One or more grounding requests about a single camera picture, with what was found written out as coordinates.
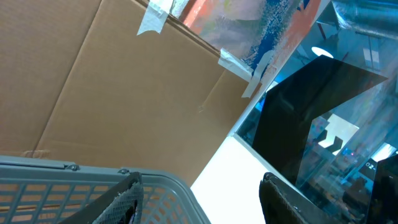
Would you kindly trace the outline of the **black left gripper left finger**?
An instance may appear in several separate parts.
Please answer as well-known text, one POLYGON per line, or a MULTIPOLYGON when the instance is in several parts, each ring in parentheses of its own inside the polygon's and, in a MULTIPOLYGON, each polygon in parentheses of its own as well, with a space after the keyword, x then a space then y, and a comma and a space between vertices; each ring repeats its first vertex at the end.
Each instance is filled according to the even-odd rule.
POLYGON ((62 223, 140 224, 144 200, 142 172, 131 172, 85 208, 62 223))

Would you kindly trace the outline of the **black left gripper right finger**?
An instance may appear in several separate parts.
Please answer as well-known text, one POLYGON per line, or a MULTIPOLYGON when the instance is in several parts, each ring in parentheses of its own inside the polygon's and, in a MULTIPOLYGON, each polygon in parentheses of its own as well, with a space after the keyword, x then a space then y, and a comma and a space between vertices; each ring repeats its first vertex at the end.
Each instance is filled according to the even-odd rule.
POLYGON ((271 172, 259 185, 266 224, 327 224, 330 217, 271 172))

